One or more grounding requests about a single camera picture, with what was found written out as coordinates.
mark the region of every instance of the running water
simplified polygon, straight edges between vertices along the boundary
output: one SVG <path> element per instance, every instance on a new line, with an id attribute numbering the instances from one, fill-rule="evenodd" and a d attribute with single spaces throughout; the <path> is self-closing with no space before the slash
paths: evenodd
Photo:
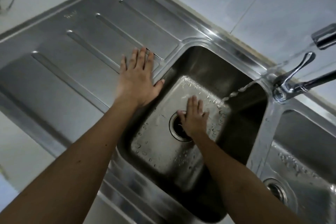
<path id="1" fill-rule="evenodd" d="M 250 88 L 252 85 L 254 85 L 255 83 L 263 80 L 263 79 L 266 79 L 267 80 L 267 77 L 270 75 L 270 74 L 273 74 L 273 73 L 276 73 L 277 71 L 279 71 L 281 68 L 283 68 L 284 66 L 288 65 L 289 62 L 291 62 L 292 60 L 300 57 L 301 55 L 304 55 L 306 52 L 311 52 L 311 51 L 315 51 L 317 50 L 317 47 L 314 43 L 311 43 L 309 44 L 304 50 L 300 51 L 300 52 L 297 52 L 293 55 L 290 55 L 288 57 L 287 60 L 283 61 L 283 62 L 280 62 L 278 63 L 277 65 L 275 66 L 272 66 L 270 68 L 267 69 L 266 73 L 262 74 L 260 76 L 260 78 L 248 83 L 247 85 L 245 85 L 244 87 L 241 87 L 240 89 L 238 89 L 237 91 L 233 91 L 231 92 L 231 94 L 227 97 L 224 97 L 222 99 L 222 102 L 225 102 L 225 101 L 228 101 L 230 98 L 233 98 L 235 96 L 237 96 L 240 92 L 244 92 L 246 91 L 248 88 Z"/>

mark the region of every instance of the right hand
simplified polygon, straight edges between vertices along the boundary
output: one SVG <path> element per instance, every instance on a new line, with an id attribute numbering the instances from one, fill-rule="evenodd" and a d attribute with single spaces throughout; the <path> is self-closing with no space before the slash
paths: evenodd
<path id="1" fill-rule="evenodd" d="M 197 101 L 196 96 L 188 98 L 186 115 L 181 110 L 178 110 L 177 114 L 180 116 L 184 131 L 191 138 L 206 133 L 209 112 L 203 112 L 203 101 Z"/>

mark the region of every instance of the hand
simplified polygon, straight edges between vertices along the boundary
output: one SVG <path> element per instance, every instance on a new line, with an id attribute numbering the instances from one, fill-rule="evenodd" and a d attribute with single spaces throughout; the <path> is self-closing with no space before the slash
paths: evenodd
<path id="1" fill-rule="evenodd" d="M 197 102 L 196 96 L 188 99 L 186 115 L 181 110 L 178 110 L 177 114 L 180 116 L 184 131 L 191 138 L 197 134 L 206 133 L 209 112 L 203 112 L 203 101 Z"/>
<path id="2" fill-rule="evenodd" d="M 137 107 L 145 106 L 156 98 L 165 82 L 165 80 L 160 80 L 153 86 L 154 53 L 149 52 L 147 60 L 145 60 L 145 52 L 145 47 L 142 47 L 140 52 L 135 48 L 128 67 L 126 66 L 125 56 L 122 57 L 120 64 L 116 99 L 131 101 Z"/>

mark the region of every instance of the circular fitting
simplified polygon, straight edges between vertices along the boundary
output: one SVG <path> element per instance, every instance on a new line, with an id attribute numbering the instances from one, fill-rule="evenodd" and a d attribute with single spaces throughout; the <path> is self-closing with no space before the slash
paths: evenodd
<path id="1" fill-rule="evenodd" d="M 189 137 L 184 129 L 182 128 L 181 119 L 179 115 L 175 112 L 173 116 L 171 116 L 169 120 L 169 130 L 172 136 L 181 141 L 181 142 L 190 142 L 191 137 Z"/>
<path id="2" fill-rule="evenodd" d="M 264 184 L 266 186 L 266 188 L 268 188 L 268 190 L 277 198 L 280 200 L 281 203 L 283 203 L 284 205 L 287 205 L 287 196 L 286 193 L 284 191 L 284 189 L 282 188 L 281 183 L 273 178 L 269 178 L 266 179 L 264 181 Z"/>

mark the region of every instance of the faucet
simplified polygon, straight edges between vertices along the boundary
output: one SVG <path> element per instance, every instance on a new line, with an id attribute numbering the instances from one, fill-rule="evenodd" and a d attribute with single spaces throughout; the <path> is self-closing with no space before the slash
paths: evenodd
<path id="1" fill-rule="evenodd" d="M 336 44 L 336 23 L 333 23 L 311 35 L 315 45 L 320 50 L 325 50 Z M 299 94 L 303 94 L 310 89 L 336 79 L 336 70 L 326 73 L 308 82 L 292 83 L 291 78 L 303 67 L 311 63 L 316 58 L 314 52 L 307 52 L 301 63 L 293 70 L 282 74 L 273 81 L 273 98 L 279 103 L 284 103 Z"/>

